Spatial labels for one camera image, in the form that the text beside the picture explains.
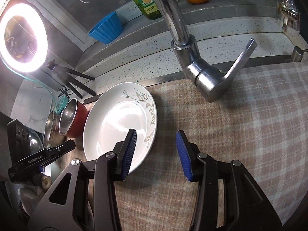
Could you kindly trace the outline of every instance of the beige plaid fabric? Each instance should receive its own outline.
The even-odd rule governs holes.
[[[136,171],[115,183],[124,231],[188,231],[198,185],[183,174],[175,146],[180,129],[214,159],[241,160],[286,222],[308,190],[307,63],[243,69],[213,103],[190,80],[148,90],[158,112],[154,145]],[[67,155],[65,165],[76,155],[84,160],[82,141]],[[222,209],[220,200],[220,223]]]

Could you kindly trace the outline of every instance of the teal cable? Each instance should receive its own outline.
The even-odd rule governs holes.
[[[41,85],[42,87],[44,87],[45,89],[47,89],[48,92],[51,94],[52,101],[53,101],[53,103],[55,104],[55,107],[56,107],[57,112],[59,112],[59,109],[58,109],[58,106],[57,106],[56,101],[55,101],[55,99],[54,99],[53,93],[46,87],[46,85],[45,85],[44,83],[42,83],[41,81],[32,80],[32,79],[30,79],[30,78],[28,78],[28,77],[26,77],[26,76],[24,76],[24,75],[22,75],[22,74],[16,72],[15,70],[11,69],[11,67],[8,66],[8,65],[6,64],[5,61],[3,61],[3,63],[4,63],[5,66],[7,66],[7,68],[8,68],[9,70],[11,70],[11,71],[12,71],[13,73],[15,73],[16,75],[19,75],[19,76],[21,76],[22,78],[24,78],[24,79],[26,79],[26,80],[29,80],[29,81],[31,81],[31,82],[35,82],[35,83]]]

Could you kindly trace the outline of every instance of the blue bowl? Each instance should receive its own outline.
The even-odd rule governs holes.
[[[108,44],[116,39],[122,31],[122,24],[114,11],[100,20],[93,29],[91,29],[89,36],[104,44]]]

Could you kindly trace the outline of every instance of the plate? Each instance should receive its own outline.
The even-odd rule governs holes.
[[[94,104],[84,127],[84,153],[88,161],[112,151],[124,141],[128,130],[137,131],[137,144],[130,173],[145,159],[157,129],[154,99],[143,86],[124,82],[107,90]]]

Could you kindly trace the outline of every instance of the plate rim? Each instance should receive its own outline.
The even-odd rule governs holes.
[[[116,86],[118,86],[118,85],[128,84],[128,83],[130,83],[130,84],[136,84],[136,85],[138,85],[138,86],[141,86],[142,88],[144,88],[144,89],[149,93],[149,96],[151,97],[151,99],[152,99],[153,102],[154,102],[154,113],[155,113],[155,128],[154,128],[154,137],[153,137],[153,140],[152,140],[152,142],[150,143],[149,149],[147,150],[146,155],[144,156],[144,158],[140,161],[140,163],[139,163],[134,169],[132,169],[132,170],[130,169],[130,170],[129,170],[129,174],[130,174],[130,173],[134,172],[134,171],[144,162],[145,158],[146,158],[147,155],[149,154],[149,152],[150,152],[150,150],[151,150],[151,148],[152,148],[152,146],[153,146],[153,143],[154,143],[154,141],[155,141],[156,132],[157,132],[157,125],[158,125],[158,122],[157,122],[157,108],[156,108],[155,100],[154,100],[152,94],[151,94],[144,86],[142,86],[141,84],[136,83],[136,82],[121,82],[121,83],[118,83],[118,84],[112,86],[111,88],[107,89],[107,90],[97,99],[97,101],[94,103],[93,107],[90,109],[89,114],[88,114],[88,117],[87,117],[87,120],[86,120],[86,123],[85,123],[85,125],[84,125],[84,132],[83,132],[83,137],[82,137],[82,144],[83,144],[83,149],[84,149],[84,155],[85,155],[87,161],[89,161],[88,158],[87,158],[86,152],[85,152],[85,148],[84,148],[84,147],[85,147],[85,146],[84,146],[84,133],[85,133],[85,129],[86,129],[86,125],[87,125],[88,119],[89,119],[89,115],[90,115],[92,109],[95,107],[96,103],[100,100],[100,98],[101,98],[106,92],[108,92],[109,90],[111,90],[112,88],[114,88],[114,87],[116,87]]]

